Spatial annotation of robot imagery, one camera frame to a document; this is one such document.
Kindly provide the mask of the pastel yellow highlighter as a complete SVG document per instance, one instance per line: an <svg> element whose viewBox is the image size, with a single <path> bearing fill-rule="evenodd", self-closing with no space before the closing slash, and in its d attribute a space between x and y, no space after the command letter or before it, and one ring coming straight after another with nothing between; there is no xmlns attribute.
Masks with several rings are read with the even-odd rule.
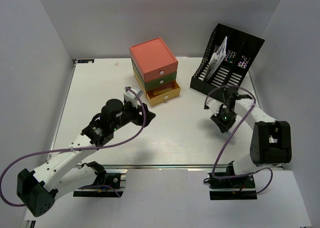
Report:
<svg viewBox="0 0 320 228"><path fill-rule="evenodd" d="M152 94L154 96L158 96L158 95L161 95L163 93L169 92L171 90L173 90L173 87L166 87L166 88L163 88L163 89L153 90Z"/></svg>

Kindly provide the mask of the yellow bottom drawer box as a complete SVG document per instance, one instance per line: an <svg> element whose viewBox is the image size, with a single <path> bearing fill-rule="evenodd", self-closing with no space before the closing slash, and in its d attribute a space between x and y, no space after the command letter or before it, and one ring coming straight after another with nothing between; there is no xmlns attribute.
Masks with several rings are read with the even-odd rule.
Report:
<svg viewBox="0 0 320 228"><path fill-rule="evenodd" d="M181 88L176 80L169 83L172 84L172 86L165 88L166 91L162 91L160 94L154 95L152 90L145 90L139 74L137 74L135 71L133 73L140 86L140 89L143 91L146 99L149 102L149 105L152 107L180 95Z"/></svg>

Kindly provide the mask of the green drawer box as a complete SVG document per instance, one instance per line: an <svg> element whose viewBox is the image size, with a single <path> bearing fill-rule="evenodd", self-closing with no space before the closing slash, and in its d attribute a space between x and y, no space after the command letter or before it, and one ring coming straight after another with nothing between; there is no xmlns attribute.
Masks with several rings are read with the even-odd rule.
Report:
<svg viewBox="0 0 320 228"><path fill-rule="evenodd" d="M162 77L153 79L151 81L145 82L143 80L141 74L139 73L134 62L132 62L132 69L133 69L133 72L134 72L134 75L135 75L137 82L145 91L149 91L149 90L155 89L161 85L165 85L167 83L175 81L176 77L177 77L177 72L172 72L172 73L167 74L165 76L162 76Z"/></svg>

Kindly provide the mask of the white printed paper booklet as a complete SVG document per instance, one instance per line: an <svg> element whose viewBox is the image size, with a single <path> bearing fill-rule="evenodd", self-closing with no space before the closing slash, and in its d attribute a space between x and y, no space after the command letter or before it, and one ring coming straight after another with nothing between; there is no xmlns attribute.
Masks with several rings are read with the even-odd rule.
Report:
<svg viewBox="0 0 320 228"><path fill-rule="evenodd" d="M203 80L206 82L208 81L216 71L216 69L219 67L219 65L222 63L222 61L225 59L227 56L227 41L228 37L225 36L222 44L220 45L219 49L213 53L209 65L207 67L206 73L204 75Z"/></svg>

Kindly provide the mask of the coral top drawer box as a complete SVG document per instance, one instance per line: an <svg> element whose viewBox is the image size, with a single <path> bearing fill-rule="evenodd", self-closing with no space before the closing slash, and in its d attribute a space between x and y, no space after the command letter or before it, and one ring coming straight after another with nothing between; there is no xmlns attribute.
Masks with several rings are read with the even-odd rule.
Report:
<svg viewBox="0 0 320 228"><path fill-rule="evenodd" d="M144 82L149 82L178 69L178 61L160 37L131 46L130 57Z"/></svg>

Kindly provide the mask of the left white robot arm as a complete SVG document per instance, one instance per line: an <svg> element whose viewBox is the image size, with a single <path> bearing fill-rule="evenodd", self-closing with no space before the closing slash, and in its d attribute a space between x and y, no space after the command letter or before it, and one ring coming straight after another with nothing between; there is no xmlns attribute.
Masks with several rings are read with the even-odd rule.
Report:
<svg viewBox="0 0 320 228"><path fill-rule="evenodd" d="M129 123L147 127L155 116L147 104L139 105L136 99L108 100L66 152L59 152L32 171L24 169L18 174L18 197L33 216L39 217L56 200L78 188L109 186L102 165L95 161L82 163L82 160L111 141L118 129Z"/></svg>

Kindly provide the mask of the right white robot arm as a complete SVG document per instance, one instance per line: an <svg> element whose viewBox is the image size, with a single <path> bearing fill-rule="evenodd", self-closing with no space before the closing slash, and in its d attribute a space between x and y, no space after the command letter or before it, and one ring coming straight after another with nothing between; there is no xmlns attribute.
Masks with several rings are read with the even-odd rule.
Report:
<svg viewBox="0 0 320 228"><path fill-rule="evenodd" d="M257 106L257 99L250 91L239 94L235 91L235 86L222 86L220 89L223 101L220 107L213 111L211 120L221 133L230 132L230 135L222 146L213 168L217 167L228 143L243 123L252 129L252 137L249 153L241 159L232 161L226 168L224 176L217 176L212 172L213 178L225 179L229 186L238 187L246 176L272 166L290 163L292 160L290 124L267 115Z"/></svg>

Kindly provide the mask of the black three-slot file holder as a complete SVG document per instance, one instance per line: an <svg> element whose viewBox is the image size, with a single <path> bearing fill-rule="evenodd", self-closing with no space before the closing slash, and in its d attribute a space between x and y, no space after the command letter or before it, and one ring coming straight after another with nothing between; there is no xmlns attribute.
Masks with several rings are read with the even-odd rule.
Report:
<svg viewBox="0 0 320 228"><path fill-rule="evenodd" d="M212 55L226 40L226 57L211 78L204 81ZM191 77L190 87L205 95L222 85L240 86L265 40L243 31L217 24L210 35L200 66Z"/></svg>

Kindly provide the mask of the black label sticker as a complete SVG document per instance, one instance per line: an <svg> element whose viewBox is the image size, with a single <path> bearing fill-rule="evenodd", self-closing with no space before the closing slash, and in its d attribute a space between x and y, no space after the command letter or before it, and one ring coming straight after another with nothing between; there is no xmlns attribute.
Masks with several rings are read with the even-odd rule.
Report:
<svg viewBox="0 0 320 228"><path fill-rule="evenodd" d="M90 64L90 63L94 63L95 60L94 59L78 59L77 63L79 64Z"/></svg>

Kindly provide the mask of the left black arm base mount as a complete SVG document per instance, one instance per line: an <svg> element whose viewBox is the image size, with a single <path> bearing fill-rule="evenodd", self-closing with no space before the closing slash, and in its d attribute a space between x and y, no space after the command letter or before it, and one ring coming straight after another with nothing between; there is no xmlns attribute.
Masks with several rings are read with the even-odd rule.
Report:
<svg viewBox="0 0 320 228"><path fill-rule="evenodd" d="M89 188L75 190L73 197L113 198L122 196L125 187L125 174L107 171L95 161L83 163L81 168L83 167L90 167L96 178Z"/></svg>

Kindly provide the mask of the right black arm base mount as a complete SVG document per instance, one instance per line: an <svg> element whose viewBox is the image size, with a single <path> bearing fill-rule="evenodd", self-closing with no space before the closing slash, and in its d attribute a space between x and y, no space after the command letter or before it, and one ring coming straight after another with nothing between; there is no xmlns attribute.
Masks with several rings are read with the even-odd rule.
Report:
<svg viewBox="0 0 320 228"><path fill-rule="evenodd" d="M208 173L203 180L209 186L210 200L255 200L257 191L254 178L244 176L233 179L217 179Z"/></svg>

